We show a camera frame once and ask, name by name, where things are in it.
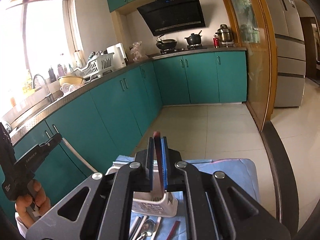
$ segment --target refrigerator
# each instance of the refrigerator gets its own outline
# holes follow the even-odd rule
[[[300,106],[306,52],[300,17],[293,0],[266,0],[275,32],[278,79],[275,107]]]

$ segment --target sink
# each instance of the sink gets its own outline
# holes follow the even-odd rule
[[[50,98],[44,98],[39,103],[28,109],[26,112],[24,112],[22,115],[20,115],[14,122],[11,124],[12,130],[19,129],[22,125],[25,124],[30,118],[35,116],[36,114],[40,113],[42,110],[44,110],[48,105],[52,104],[50,101]]]

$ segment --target spoon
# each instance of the spoon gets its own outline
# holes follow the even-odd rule
[[[137,238],[137,240],[142,240],[145,236],[151,236],[155,231],[156,224],[153,220],[147,220],[141,227],[141,236]]]

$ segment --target black pot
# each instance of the black pot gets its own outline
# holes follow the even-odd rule
[[[201,44],[201,35],[192,33],[189,37],[185,38],[189,45]]]
[[[176,45],[177,45],[177,41],[173,39],[162,40],[156,43],[156,46],[160,50],[174,49]]]

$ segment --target yellow bowl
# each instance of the yellow bowl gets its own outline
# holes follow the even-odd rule
[[[82,83],[83,77],[78,76],[62,76],[58,78],[60,86],[64,83],[69,83],[71,85],[80,85]]]

